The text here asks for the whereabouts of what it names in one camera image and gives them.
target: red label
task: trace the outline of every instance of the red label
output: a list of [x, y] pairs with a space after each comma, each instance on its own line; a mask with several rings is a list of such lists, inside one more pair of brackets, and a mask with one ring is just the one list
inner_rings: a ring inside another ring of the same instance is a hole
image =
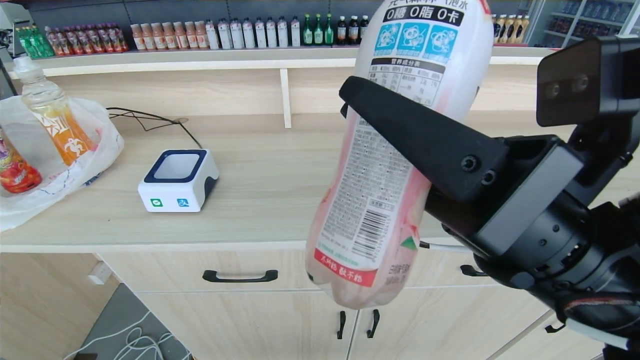
[[491, 9], [489, 9], [489, 3], [486, 2], [486, 0], [480, 0], [480, 3], [482, 4], [482, 7], [484, 8], [484, 13], [491, 15]]
[[322, 265], [334, 272], [339, 277], [353, 282], [354, 284], [364, 286], [366, 288], [370, 288], [371, 286], [373, 286], [373, 280], [376, 279], [376, 274], [378, 273], [377, 270], [361, 271], [338, 264], [338, 262], [336, 262], [332, 258], [324, 255], [323, 252], [321, 252], [319, 249], [316, 249], [316, 251], [314, 252], [314, 259], [320, 261]]

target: wall outlet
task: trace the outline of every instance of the wall outlet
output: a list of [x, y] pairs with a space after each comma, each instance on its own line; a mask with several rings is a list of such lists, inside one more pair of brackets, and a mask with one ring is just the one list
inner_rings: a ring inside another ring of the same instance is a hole
[[112, 271], [109, 268], [109, 265], [105, 264], [103, 261], [99, 261], [89, 274], [89, 279], [91, 279], [95, 284], [104, 285], [104, 283], [109, 280], [109, 276], [111, 276], [111, 274]]

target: drawer handle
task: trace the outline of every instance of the drawer handle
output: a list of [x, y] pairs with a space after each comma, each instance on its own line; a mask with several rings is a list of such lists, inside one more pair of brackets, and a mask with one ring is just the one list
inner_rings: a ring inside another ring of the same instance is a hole
[[344, 323], [347, 322], [347, 313], [342, 310], [340, 312], [340, 330], [338, 330], [338, 340], [342, 340], [342, 332], [344, 331]]
[[278, 270], [267, 270], [263, 277], [259, 277], [257, 279], [220, 279], [217, 271], [204, 270], [202, 278], [209, 282], [269, 282], [278, 279]]
[[367, 338], [373, 339], [374, 334], [376, 334], [376, 328], [378, 327], [378, 322], [380, 322], [380, 312], [378, 309], [374, 309], [373, 311], [373, 326], [371, 330], [367, 330]]
[[460, 265], [460, 270], [466, 276], [471, 276], [471, 277], [489, 276], [489, 275], [485, 274], [484, 272], [480, 272], [480, 271], [476, 270], [473, 266], [467, 265], [467, 264]]

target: blue icon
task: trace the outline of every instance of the blue icon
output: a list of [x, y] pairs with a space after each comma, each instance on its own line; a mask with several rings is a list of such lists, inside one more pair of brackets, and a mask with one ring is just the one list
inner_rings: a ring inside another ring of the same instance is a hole
[[427, 42], [429, 24], [422, 22], [406, 22], [400, 32], [397, 55], [420, 56]]
[[378, 39], [376, 40], [376, 48], [374, 54], [378, 55], [390, 55], [396, 47], [396, 41], [400, 34], [400, 24], [386, 24], [382, 25], [380, 32], [378, 33]]
[[438, 62], [447, 63], [458, 37], [458, 30], [434, 25], [431, 29], [427, 49], [423, 58]]

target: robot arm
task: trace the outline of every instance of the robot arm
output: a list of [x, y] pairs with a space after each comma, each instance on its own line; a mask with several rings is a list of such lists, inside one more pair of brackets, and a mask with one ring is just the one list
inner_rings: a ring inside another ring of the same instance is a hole
[[615, 347], [609, 359], [640, 351], [640, 197], [589, 208], [640, 142], [640, 39], [542, 60], [537, 121], [577, 125], [568, 142], [490, 138], [362, 78], [340, 97], [433, 183], [425, 210], [484, 273]]

